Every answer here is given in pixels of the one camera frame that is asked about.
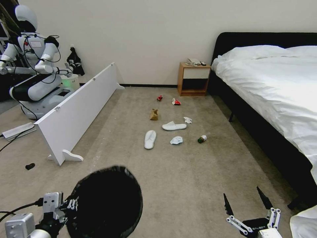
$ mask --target black mesh net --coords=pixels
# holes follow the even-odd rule
[[[72,238],[125,238],[142,214],[141,188],[123,166],[88,175],[77,183],[70,197],[78,198],[77,212],[66,224]]]

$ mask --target white wall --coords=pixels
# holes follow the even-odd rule
[[[38,32],[74,44],[89,80],[115,61],[120,83],[177,84],[180,61],[210,63],[223,31],[317,32],[316,0],[19,0]]]

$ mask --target white board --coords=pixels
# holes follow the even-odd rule
[[[124,89],[112,63],[34,123],[51,150],[50,159],[59,165],[83,160],[71,151],[117,88]]]

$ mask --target floor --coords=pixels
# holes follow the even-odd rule
[[[163,95],[158,102],[156,97]],[[181,101],[173,106],[172,98]],[[159,120],[150,111],[158,109]],[[179,97],[174,88],[117,90],[88,128],[73,153],[83,162],[66,161],[61,167],[48,161],[48,150],[38,131],[14,141],[0,153],[0,210],[12,210],[53,191],[71,193],[76,182],[97,169],[125,165],[143,193],[143,214],[136,237],[241,237],[226,222],[223,193],[240,220],[264,217],[266,210],[256,186],[282,211],[280,233],[291,237],[287,204],[295,193],[238,120],[218,97]],[[193,120],[185,130],[164,131],[162,124]],[[0,131],[29,120],[16,106],[0,115]],[[144,149],[144,135],[157,132],[152,150]],[[197,139],[207,135],[206,142]],[[175,136],[184,142],[171,145]],[[7,142],[1,138],[0,147]],[[31,170],[24,167],[35,163]],[[32,207],[39,219],[41,208]],[[5,237],[4,224],[0,237]],[[69,237],[63,228],[59,238]]]
[[[18,105],[19,103],[13,99],[7,99],[4,101],[0,101],[0,114],[4,113],[5,111],[9,110],[10,108]]]

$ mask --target drawer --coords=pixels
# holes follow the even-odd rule
[[[210,68],[185,68],[184,69],[184,79],[193,78],[209,78]]]

